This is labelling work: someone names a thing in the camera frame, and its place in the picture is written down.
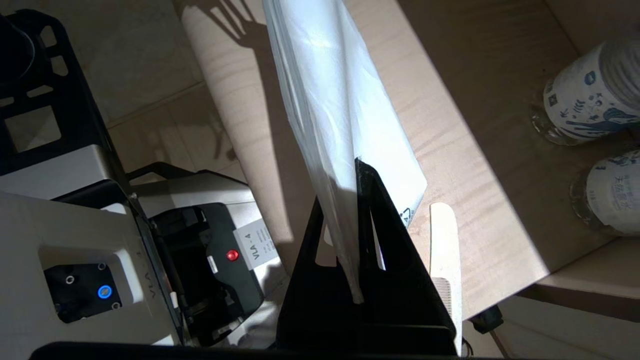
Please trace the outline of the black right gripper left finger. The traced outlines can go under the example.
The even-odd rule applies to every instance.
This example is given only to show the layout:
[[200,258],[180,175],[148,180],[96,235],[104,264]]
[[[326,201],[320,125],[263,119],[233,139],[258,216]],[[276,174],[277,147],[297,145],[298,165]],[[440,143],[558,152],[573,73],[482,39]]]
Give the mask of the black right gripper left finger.
[[294,271],[278,316],[278,349],[363,351],[361,312],[340,264],[316,262],[323,211],[313,203]]

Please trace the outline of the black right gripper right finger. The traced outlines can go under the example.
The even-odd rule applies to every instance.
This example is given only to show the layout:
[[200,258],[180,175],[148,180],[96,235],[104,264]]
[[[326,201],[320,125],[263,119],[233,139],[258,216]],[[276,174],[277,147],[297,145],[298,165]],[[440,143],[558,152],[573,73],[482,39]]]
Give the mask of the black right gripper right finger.
[[380,175],[355,161],[358,347],[364,353],[455,353],[457,334]]

